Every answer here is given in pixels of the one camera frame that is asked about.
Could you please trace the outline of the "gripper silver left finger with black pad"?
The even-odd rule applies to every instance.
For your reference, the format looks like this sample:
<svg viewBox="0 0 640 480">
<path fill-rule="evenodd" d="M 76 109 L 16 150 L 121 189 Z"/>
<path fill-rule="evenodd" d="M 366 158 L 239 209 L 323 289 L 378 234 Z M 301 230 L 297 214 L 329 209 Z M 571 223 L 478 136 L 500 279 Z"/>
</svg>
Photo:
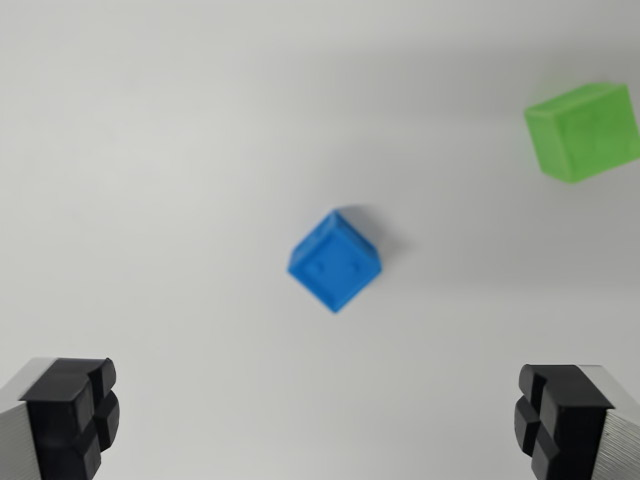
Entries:
<svg viewBox="0 0 640 480">
<path fill-rule="evenodd" d="M 29 360 L 1 387 L 1 477 L 94 478 L 119 427 L 116 379 L 109 358 Z"/>
</svg>

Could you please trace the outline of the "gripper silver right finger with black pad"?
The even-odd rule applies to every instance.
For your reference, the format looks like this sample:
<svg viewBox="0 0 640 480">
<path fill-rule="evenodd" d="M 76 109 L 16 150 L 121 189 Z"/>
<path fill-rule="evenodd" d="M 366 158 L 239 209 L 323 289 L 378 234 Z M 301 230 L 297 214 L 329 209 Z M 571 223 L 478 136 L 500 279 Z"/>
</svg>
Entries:
<svg viewBox="0 0 640 480">
<path fill-rule="evenodd" d="M 526 364 L 518 383 L 514 431 L 536 478 L 639 478 L 639 402 L 604 367 Z"/>
</svg>

